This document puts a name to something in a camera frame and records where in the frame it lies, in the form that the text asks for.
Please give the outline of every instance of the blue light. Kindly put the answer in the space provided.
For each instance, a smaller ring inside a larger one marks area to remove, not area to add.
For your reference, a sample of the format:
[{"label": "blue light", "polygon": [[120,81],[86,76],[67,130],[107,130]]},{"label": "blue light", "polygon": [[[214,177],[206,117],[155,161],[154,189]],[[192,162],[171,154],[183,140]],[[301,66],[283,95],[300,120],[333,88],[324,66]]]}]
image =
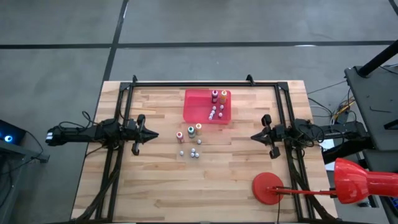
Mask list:
[{"label": "blue light", "polygon": [[12,136],[6,136],[6,137],[4,137],[4,140],[6,142],[11,142],[12,141]]}]

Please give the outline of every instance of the red lamp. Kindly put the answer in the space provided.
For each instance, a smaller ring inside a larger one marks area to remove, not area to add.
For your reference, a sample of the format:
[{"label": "red lamp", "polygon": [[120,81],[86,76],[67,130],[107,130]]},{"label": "red lamp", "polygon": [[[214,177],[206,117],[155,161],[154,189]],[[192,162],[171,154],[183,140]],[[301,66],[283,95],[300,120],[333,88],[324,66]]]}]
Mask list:
[{"label": "red lamp", "polygon": [[311,194],[337,196],[341,203],[354,203],[368,195],[398,197],[398,174],[389,172],[369,172],[354,162],[338,158],[335,163],[335,189],[327,191],[285,189],[282,181],[273,173],[257,175],[252,183],[252,191],[258,201],[274,205],[283,194]]}]

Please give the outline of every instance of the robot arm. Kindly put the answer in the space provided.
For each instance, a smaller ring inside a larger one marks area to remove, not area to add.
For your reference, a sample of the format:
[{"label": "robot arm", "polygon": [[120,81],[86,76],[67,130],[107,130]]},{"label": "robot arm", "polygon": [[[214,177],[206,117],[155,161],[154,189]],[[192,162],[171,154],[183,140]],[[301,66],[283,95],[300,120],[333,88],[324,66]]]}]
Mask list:
[{"label": "robot arm", "polygon": [[130,119],[126,128],[115,119],[106,119],[89,128],[63,128],[55,126],[47,131],[45,142],[49,146],[61,146],[67,142],[100,142],[108,148],[116,149],[120,141],[135,141],[134,155],[139,155],[138,145],[156,138],[159,134],[145,127],[145,115],[140,114],[137,121]]}]

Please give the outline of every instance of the red lamp base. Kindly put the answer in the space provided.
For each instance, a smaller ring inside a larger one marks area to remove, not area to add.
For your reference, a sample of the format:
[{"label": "red lamp base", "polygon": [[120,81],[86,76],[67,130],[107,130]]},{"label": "red lamp base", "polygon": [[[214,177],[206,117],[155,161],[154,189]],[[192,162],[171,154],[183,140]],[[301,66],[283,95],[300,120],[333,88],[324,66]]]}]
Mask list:
[{"label": "red lamp base", "polygon": [[267,189],[283,187],[284,184],[278,176],[270,172],[263,172],[257,175],[252,183],[252,191],[258,201],[266,205],[275,205],[282,200],[283,195],[270,192]]}]

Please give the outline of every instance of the small bottle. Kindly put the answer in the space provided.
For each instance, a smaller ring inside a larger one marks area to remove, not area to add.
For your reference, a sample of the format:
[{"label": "small bottle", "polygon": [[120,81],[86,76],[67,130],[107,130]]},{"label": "small bottle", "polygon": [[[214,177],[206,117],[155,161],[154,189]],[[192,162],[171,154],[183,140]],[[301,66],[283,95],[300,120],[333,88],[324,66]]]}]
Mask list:
[{"label": "small bottle", "polygon": [[218,98],[218,91],[217,90],[213,90],[211,92],[211,102],[217,103],[217,98]]},{"label": "small bottle", "polygon": [[224,104],[226,102],[226,97],[227,97],[227,92],[225,90],[223,90],[221,92],[221,96],[220,96],[220,103]]},{"label": "small bottle", "polygon": [[188,128],[188,136],[189,138],[194,138],[195,137],[195,130],[193,127]]},{"label": "small bottle", "polygon": [[184,142],[184,136],[182,135],[181,132],[177,132],[177,141],[180,144]]},{"label": "small bottle", "polygon": [[201,124],[197,124],[195,127],[197,135],[201,135]]}]

